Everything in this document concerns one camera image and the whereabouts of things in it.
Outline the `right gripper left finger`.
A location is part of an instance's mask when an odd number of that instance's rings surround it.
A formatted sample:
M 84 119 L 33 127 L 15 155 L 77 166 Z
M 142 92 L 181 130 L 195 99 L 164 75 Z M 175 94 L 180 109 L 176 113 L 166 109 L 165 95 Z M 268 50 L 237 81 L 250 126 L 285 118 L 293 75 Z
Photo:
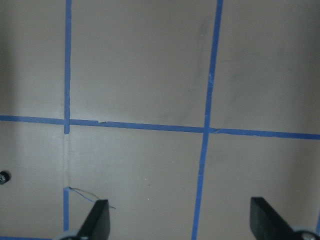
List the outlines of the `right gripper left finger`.
M 109 201 L 97 200 L 75 236 L 76 240 L 107 240 L 111 231 Z

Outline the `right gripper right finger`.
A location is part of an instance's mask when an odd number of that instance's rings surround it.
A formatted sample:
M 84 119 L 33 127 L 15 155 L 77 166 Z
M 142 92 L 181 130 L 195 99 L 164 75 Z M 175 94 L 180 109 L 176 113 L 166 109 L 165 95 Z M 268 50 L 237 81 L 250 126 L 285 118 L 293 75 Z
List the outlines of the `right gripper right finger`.
M 256 240 L 300 239 L 300 234 L 263 197 L 250 199 L 250 230 Z

